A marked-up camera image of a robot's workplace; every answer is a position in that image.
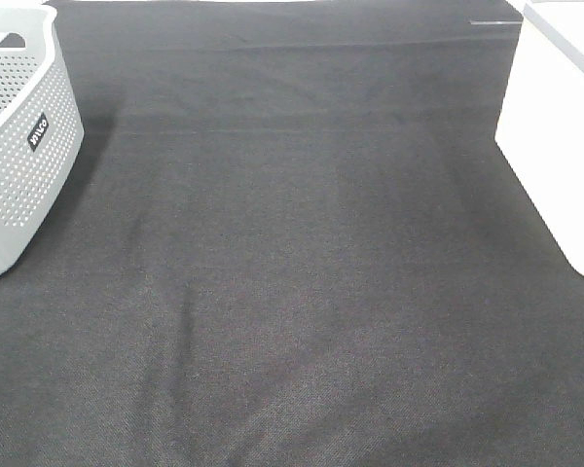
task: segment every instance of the white container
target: white container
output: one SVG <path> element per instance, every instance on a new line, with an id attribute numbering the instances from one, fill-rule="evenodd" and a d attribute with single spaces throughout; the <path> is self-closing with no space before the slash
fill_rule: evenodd
<path id="1" fill-rule="evenodd" d="M 495 139 L 584 275 L 584 2 L 525 6 Z"/>
<path id="2" fill-rule="evenodd" d="M 531 5 L 534 3 L 545 3 L 545 2 L 584 2 L 584 0 L 506 0 L 506 2 L 511 5 L 515 10 L 520 13 L 524 12 L 526 5 Z"/>
<path id="3" fill-rule="evenodd" d="M 84 136 L 56 39 L 56 10 L 0 7 L 0 274 L 18 259 L 52 207 Z"/>

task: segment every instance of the basket handle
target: basket handle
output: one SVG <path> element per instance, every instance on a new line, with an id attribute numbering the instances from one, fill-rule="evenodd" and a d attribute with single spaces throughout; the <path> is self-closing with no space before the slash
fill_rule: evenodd
<path id="1" fill-rule="evenodd" d="M 25 98 L 36 88 L 55 61 L 54 21 L 56 10 L 45 5 L 0 6 L 0 33 L 15 33 L 24 40 L 25 49 L 40 63 L 37 71 L 11 103 L 0 113 L 0 127 L 11 118 Z"/>
<path id="2" fill-rule="evenodd" d="M 13 44 L 14 40 L 18 40 L 18 44 Z M 26 49 L 26 41 L 16 32 L 0 32 L 0 52 L 18 50 L 24 51 Z"/>

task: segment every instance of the perforated basket side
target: perforated basket side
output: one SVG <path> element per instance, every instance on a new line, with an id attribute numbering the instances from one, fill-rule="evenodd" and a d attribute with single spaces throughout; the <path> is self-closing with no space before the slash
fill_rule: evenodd
<path id="1" fill-rule="evenodd" d="M 0 113 L 15 99 L 39 67 L 27 51 L 0 52 Z"/>
<path id="2" fill-rule="evenodd" d="M 41 115 L 49 122 L 32 151 L 28 134 Z M 76 142 L 80 118 L 60 57 L 18 112 L 0 129 L 0 219 L 24 227 L 44 201 Z"/>

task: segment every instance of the black cloth surface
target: black cloth surface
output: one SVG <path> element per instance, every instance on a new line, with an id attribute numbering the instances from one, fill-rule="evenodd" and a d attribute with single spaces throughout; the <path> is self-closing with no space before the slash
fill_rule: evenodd
<path id="1" fill-rule="evenodd" d="M 56 5 L 87 134 L 0 277 L 0 467 L 584 466 L 508 5 Z"/>

